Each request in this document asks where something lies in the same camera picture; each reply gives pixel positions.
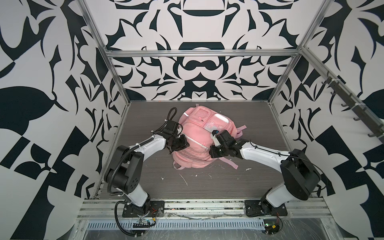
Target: pink strap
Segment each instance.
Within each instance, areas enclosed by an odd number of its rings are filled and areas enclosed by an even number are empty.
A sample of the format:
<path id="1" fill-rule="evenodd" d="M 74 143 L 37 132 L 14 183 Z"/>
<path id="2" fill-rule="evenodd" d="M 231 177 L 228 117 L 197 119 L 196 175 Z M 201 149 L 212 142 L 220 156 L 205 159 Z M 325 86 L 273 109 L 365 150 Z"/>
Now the pink strap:
<path id="1" fill-rule="evenodd" d="M 243 131 L 242 131 L 242 130 L 244 130 L 244 129 L 246 129 L 246 128 L 247 128 L 247 126 L 245 126 L 245 125 L 243 125 L 243 126 L 241 126 L 241 127 L 238 127 L 238 128 L 237 128 L 237 134 L 236 134 L 236 136 L 235 136 L 235 139 L 240 138 L 240 137 L 243 135 Z"/>
<path id="2" fill-rule="evenodd" d="M 237 169 L 237 165 L 236 165 L 236 163 L 234 163 L 234 162 L 232 162 L 231 160 L 229 160 L 229 159 L 226 159 L 225 157 L 219 157 L 219 159 L 221 160 L 221 161 L 223 161 L 223 162 L 226 162 L 226 163 L 228 163 L 229 165 L 231 165 L 234 169 Z"/>
<path id="3" fill-rule="evenodd" d="M 174 169 L 176 169 L 176 170 L 183 170 L 185 167 L 183 167 L 183 166 L 180 166 L 179 168 L 177 168 L 176 166 L 175 166 L 175 164 L 176 164 L 177 162 L 175 162 L 175 161 L 173 161 L 173 168 Z"/>

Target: backpack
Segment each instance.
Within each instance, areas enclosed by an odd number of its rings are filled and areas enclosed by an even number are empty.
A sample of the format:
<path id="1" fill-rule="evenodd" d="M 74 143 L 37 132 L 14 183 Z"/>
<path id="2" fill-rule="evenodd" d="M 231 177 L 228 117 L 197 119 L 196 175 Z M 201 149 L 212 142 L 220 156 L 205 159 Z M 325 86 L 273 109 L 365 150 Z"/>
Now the backpack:
<path id="1" fill-rule="evenodd" d="M 213 130 L 227 130 L 231 136 L 238 139 L 243 135 L 242 130 L 246 126 L 236 128 L 235 124 L 227 117 L 207 108 L 196 104 L 195 108 L 189 108 L 179 119 L 179 123 L 183 126 L 182 134 L 184 134 L 189 143 L 189 147 L 175 151 L 172 153 L 175 169 L 184 169 L 185 167 L 203 168 L 216 159 L 211 158 L 209 150 L 214 145 L 212 139 Z M 220 160 L 230 164 L 237 169 L 237 165 L 225 157 Z"/>

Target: wooden table surface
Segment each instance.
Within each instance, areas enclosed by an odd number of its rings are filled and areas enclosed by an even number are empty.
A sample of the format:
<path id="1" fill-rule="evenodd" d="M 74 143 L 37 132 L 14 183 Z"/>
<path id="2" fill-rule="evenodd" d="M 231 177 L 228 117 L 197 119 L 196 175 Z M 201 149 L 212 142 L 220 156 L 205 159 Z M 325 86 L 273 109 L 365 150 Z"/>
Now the wooden table surface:
<path id="1" fill-rule="evenodd" d="M 131 146 L 151 136 L 164 123 L 168 111 L 177 107 L 178 120 L 193 102 L 132 102 L 118 145 Z M 283 138 L 265 102 L 202 102 L 229 117 L 237 127 L 246 125 L 242 138 L 272 149 L 286 150 Z M 263 164 L 232 159 L 238 169 L 216 160 L 205 168 L 175 170 L 172 155 L 164 149 L 143 164 L 140 184 L 152 199 L 255 198 L 283 181 L 279 172 Z M 100 195 L 109 199 L 106 184 Z"/>

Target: white debris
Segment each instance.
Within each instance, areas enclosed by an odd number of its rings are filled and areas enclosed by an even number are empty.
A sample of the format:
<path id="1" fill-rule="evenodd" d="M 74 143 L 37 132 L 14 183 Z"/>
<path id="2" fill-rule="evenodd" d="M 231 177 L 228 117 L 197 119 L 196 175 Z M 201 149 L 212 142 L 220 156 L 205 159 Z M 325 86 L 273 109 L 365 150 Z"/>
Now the white debris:
<path id="1" fill-rule="evenodd" d="M 184 180 L 185 184 L 188 186 L 187 181 L 184 178 L 183 178 L 183 180 Z"/>

